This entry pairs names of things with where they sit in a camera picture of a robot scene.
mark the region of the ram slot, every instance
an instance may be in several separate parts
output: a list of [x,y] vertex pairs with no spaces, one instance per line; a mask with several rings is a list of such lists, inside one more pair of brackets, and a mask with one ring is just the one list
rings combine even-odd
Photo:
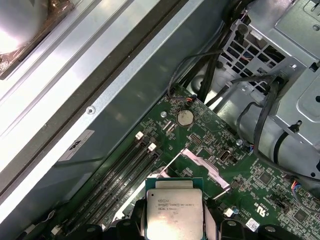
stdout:
[[[113,196],[114,192],[117,192],[118,189],[122,187],[123,180],[131,175],[130,172],[135,169],[141,159],[143,159],[147,154],[148,148],[144,147],[139,151],[138,154],[130,157],[130,161],[123,166],[124,168],[121,169],[118,174],[114,175],[114,177],[108,182],[102,191],[100,191],[99,195],[95,198],[95,201],[90,203],[92,207],[87,209],[87,211],[85,211],[81,218],[75,223],[75,229],[83,223],[88,222],[88,219],[91,219],[96,215],[104,203]],[[122,176],[123,172],[126,172],[127,170],[130,170],[129,174],[127,173],[125,176]]]
[[[149,174],[149,172],[146,173],[146,171],[150,169],[150,167],[152,166],[152,164],[154,164],[154,162],[157,160],[158,157],[159,157],[159,155],[156,153],[149,154],[147,156],[147,158],[144,160],[144,161],[146,161],[146,165],[138,173],[138,175],[135,176],[134,179],[131,179],[131,181],[121,190],[121,192],[119,192],[119,194],[117,195],[116,198],[122,199],[127,194],[127,192],[135,185],[136,180],[138,181],[142,177],[146,177]],[[100,224],[103,221],[103,219],[105,218],[108,211],[113,209],[117,203],[118,203],[117,201],[113,201],[110,204],[109,203],[105,204],[104,209],[102,209],[102,212],[99,214],[99,216],[97,216],[97,219],[91,219],[90,221],[88,221],[88,223]]]
[[145,137],[141,142],[133,141],[130,146],[121,154],[121,156],[112,164],[109,170],[103,175],[102,179],[97,182],[100,184],[93,188],[90,193],[88,193],[88,197],[84,202],[82,202],[81,207],[79,207],[75,212],[76,215],[68,221],[66,224],[68,229],[74,228],[74,226],[82,220],[84,215],[91,209],[91,206],[94,207],[93,203],[98,200],[101,195],[103,195],[103,191],[107,188],[106,185],[110,185],[110,181],[117,179],[123,168],[128,165],[130,160],[134,158],[136,155],[141,153],[146,145],[148,144],[149,139]]

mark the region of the green circuit board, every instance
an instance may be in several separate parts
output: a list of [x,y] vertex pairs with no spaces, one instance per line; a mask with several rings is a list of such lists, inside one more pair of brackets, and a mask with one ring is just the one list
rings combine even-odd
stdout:
[[[182,88],[176,94],[190,95]],[[194,116],[188,127],[177,123],[177,114],[183,110],[190,110]],[[166,112],[166,117],[162,117],[161,112]],[[237,146],[237,136],[229,126],[200,101],[189,105],[165,96],[131,135],[139,131],[160,143],[163,154],[154,170],[166,166],[183,148],[217,167],[220,176],[231,185],[231,191],[218,199],[222,211],[236,207],[239,210],[237,219],[251,228],[255,228],[255,222],[259,225],[275,224],[304,239],[320,239],[320,220],[296,203],[291,193],[292,183],[283,173],[259,161],[252,152]],[[232,153],[222,160],[230,148]],[[223,192],[221,186],[208,176],[208,170],[187,157],[179,156],[168,169],[171,177],[203,177],[206,199]],[[311,194],[302,189],[298,193],[307,206],[320,209]]]
[[[175,94],[182,97],[190,95],[181,87]],[[193,115],[193,121],[188,126],[178,123],[177,115],[184,110],[192,112]],[[112,170],[108,174],[116,178],[114,182],[109,184],[108,189],[103,188],[108,186],[107,184],[100,186],[100,191],[106,193],[100,193],[94,201],[83,201],[85,197],[97,194],[91,190],[101,185],[103,175],[111,171],[114,163],[122,159],[125,162],[123,152],[129,148],[138,149],[140,143],[137,146],[132,144],[139,132],[143,133],[144,138],[147,137],[148,146],[150,143],[156,145],[156,149],[159,150],[157,156],[135,157],[137,160],[128,161],[119,175]],[[320,239],[319,216],[310,213],[294,200],[290,179],[282,172],[259,161],[249,149],[238,146],[237,139],[232,129],[202,102],[175,101],[164,96],[71,199],[66,207],[67,211],[64,211],[59,219],[63,220],[72,211],[77,215],[83,211],[87,215],[90,212],[90,217],[86,218],[86,214],[81,217],[69,216],[68,219],[74,222],[73,229],[83,223],[102,223],[109,226],[114,214],[144,179],[151,172],[165,167],[182,149],[187,148],[194,155],[215,166],[219,175],[230,184],[230,191],[215,202],[222,212],[227,209],[237,210],[237,214],[233,214],[232,218],[242,221],[253,231],[259,225],[274,224],[303,239]],[[167,170],[170,177],[203,178],[205,200],[211,200],[224,191],[208,175],[209,171],[205,167],[198,166],[188,157],[179,156]],[[311,194],[302,188],[297,193],[306,206],[316,211],[320,210],[319,201]],[[80,202],[82,207],[75,208]]]

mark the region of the small electronic component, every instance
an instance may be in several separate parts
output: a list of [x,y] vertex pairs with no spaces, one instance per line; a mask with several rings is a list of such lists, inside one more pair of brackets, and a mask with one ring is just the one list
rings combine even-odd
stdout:
[[302,223],[306,218],[308,217],[308,214],[306,214],[303,210],[298,210],[296,214],[294,215],[294,218],[297,219],[300,223]]
[[223,215],[227,216],[230,218],[234,214],[234,211],[231,208],[227,208],[226,210],[223,211]]
[[230,156],[229,157],[229,161],[231,161],[232,163],[236,164],[238,162],[238,159],[235,156]]
[[289,212],[292,204],[282,196],[277,194],[273,194],[270,196],[270,200],[286,214]]
[[232,183],[231,183],[231,187],[233,189],[237,189],[238,187],[241,186],[243,182],[241,180],[234,180]]
[[227,160],[230,157],[230,155],[231,155],[231,153],[228,150],[226,150],[220,155],[219,159],[222,162],[224,162],[225,160]]
[[272,176],[267,173],[267,172],[264,172],[261,176],[260,176],[260,181],[263,182],[264,185],[268,185],[268,183],[271,181],[272,179]]
[[188,127],[194,122],[194,114],[190,110],[182,110],[176,116],[176,121],[181,127]]
[[198,145],[202,143],[202,140],[199,137],[197,137],[194,133],[190,135],[190,138],[192,141],[194,141]]

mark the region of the screw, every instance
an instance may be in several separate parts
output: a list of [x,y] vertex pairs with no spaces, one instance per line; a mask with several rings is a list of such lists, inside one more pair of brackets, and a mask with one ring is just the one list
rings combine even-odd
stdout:
[[248,27],[244,24],[238,26],[238,31],[241,35],[245,35],[248,32]]
[[241,88],[241,90],[242,90],[243,92],[245,92],[247,89],[248,89],[248,86],[246,86],[246,85]]
[[237,225],[235,221],[227,221],[226,223],[227,223],[229,226],[232,226],[232,227],[234,227],[235,225]]
[[86,113],[89,114],[89,115],[92,115],[92,114],[94,114],[95,112],[96,112],[96,109],[95,109],[94,106],[88,106],[88,107],[86,108]]
[[270,232],[270,233],[274,233],[274,232],[276,231],[275,228],[272,227],[272,226],[266,226],[266,227],[265,227],[265,230],[267,230],[267,231]]
[[244,144],[244,142],[241,139],[237,139],[235,141],[235,144],[237,144],[240,147],[240,146],[242,146],[242,144]]
[[313,30],[315,31],[319,31],[320,30],[320,26],[318,24],[313,25]]
[[166,111],[162,111],[162,112],[160,113],[160,116],[161,116],[162,118],[165,118],[167,115],[168,115],[168,114],[167,114]]

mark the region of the chip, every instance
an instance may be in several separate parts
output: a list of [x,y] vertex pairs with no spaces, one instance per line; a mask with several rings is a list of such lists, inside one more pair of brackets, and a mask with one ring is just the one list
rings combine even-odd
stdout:
[[294,215],[294,218],[297,219],[300,223],[302,223],[307,218],[307,216],[308,215],[300,209],[299,211],[296,212],[296,214]]
[[272,176],[269,173],[264,172],[259,179],[261,182],[263,182],[265,185],[267,185],[270,182],[270,180],[272,179]]
[[240,186],[240,184],[239,184],[237,181],[233,181],[233,182],[231,183],[231,187],[232,187],[233,189],[237,189],[239,186]]

